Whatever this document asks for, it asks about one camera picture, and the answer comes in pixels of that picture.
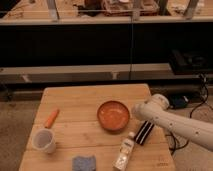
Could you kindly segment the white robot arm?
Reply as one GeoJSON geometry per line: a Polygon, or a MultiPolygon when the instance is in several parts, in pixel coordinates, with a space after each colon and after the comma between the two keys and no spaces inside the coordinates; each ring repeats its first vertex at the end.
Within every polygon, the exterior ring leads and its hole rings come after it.
{"type": "Polygon", "coordinates": [[[164,95],[154,94],[135,104],[132,114],[138,120],[147,120],[213,151],[213,124],[167,112],[168,107],[169,101],[164,95]]]}

